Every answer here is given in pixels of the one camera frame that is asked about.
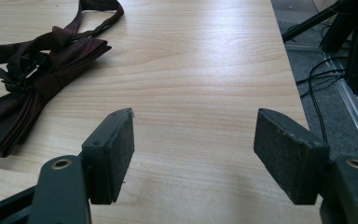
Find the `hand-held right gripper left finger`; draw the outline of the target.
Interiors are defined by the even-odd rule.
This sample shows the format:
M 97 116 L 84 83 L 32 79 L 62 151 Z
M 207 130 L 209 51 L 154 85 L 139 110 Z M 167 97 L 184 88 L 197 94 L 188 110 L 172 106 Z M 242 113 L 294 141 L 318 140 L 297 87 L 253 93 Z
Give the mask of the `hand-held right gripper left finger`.
M 82 145 L 82 160 L 90 172 L 93 204 L 117 201 L 134 152 L 133 112 L 124 108 L 109 114 Z

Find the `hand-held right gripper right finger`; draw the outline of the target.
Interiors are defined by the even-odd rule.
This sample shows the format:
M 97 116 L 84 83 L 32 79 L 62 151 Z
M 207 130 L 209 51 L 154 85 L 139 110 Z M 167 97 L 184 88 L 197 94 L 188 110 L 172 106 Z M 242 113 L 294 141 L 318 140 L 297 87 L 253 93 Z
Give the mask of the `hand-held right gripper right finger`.
M 281 112 L 259 108 L 254 152 L 294 204 L 315 204 L 330 146 Z

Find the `dark red bow tie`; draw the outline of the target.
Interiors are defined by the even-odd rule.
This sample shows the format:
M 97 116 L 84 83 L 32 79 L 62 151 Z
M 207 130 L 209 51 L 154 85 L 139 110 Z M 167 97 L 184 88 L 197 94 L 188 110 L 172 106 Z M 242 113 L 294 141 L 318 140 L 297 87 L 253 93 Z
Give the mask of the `dark red bow tie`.
M 79 0 L 67 26 L 0 45 L 0 80 L 7 90 L 0 97 L 1 158 L 26 136 L 49 100 L 110 50 L 97 36 L 123 15 L 118 0 Z

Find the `black metal stand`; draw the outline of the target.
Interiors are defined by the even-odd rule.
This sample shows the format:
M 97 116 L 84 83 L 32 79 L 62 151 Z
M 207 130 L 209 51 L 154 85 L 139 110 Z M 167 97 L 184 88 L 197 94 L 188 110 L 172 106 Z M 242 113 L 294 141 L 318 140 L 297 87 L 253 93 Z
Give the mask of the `black metal stand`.
M 351 90 L 358 94 L 358 0 L 337 0 L 332 6 L 286 31 L 282 34 L 282 41 L 287 42 L 332 17 L 333 23 L 320 47 L 324 52 L 337 52 L 348 38 L 351 39 L 344 79 Z

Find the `aluminium floor rail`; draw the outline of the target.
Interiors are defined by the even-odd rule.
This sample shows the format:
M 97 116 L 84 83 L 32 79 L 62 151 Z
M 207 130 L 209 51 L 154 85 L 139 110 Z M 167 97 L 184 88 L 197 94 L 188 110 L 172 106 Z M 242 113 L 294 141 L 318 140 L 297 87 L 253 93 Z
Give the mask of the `aluminium floor rail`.
M 333 60 L 328 53 L 322 52 L 320 47 L 316 44 L 287 42 L 285 43 L 285 48 L 287 50 L 321 53 L 325 59 L 324 64 L 327 65 L 329 69 L 343 69 L 341 62 Z M 351 116 L 351 120 L 356 127 L 356 131 L 358 132 L 358 94 L 352 92 L 351 88 L 346 84 L 346 81 L 343 78 L 337 81 L 336 86 L 340 97 Z

